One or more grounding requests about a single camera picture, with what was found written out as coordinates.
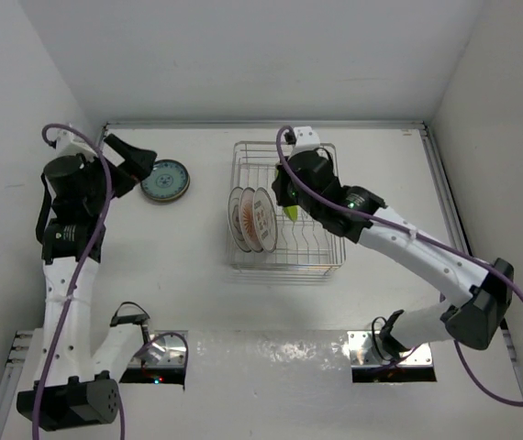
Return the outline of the dark grey blue plate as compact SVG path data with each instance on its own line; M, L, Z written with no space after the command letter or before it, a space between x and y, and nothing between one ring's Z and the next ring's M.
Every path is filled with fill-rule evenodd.
M150 175L141 182L140 189L153 202L167 204L181 198L190 183L190 174L181 162L161 159L154 162Z

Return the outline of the green plate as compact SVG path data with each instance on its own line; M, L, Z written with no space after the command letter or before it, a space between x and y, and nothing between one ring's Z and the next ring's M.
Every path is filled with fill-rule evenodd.
M296 205L286 206L283 208L284 216L291 222L296 223L298 219L298 207Z

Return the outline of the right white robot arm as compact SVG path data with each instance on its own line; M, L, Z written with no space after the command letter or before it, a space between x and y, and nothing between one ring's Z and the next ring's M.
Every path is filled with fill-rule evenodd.
M478 266L413 237L414 227L381 197L341 184L331 157L316 149L277 163L272 189L278 205L299 206L329 233L387 256L443 295L428 308L398 310L385 319L373 336L378 357L397 361L416 346L446 340L489 347L512 302L510 263L498 258Z

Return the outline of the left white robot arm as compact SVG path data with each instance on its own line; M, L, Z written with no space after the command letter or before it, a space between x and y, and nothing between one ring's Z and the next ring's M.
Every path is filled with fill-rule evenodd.
M147 313L115 315L91 349L91 307L111 201L146 179L156 153L109 134L118 165L71 140L54 140L58 156L43 169L44 196L36 225L45 278L43 342L33 386L17 395L32 434L111 424L122 404L119 382L147 341Z

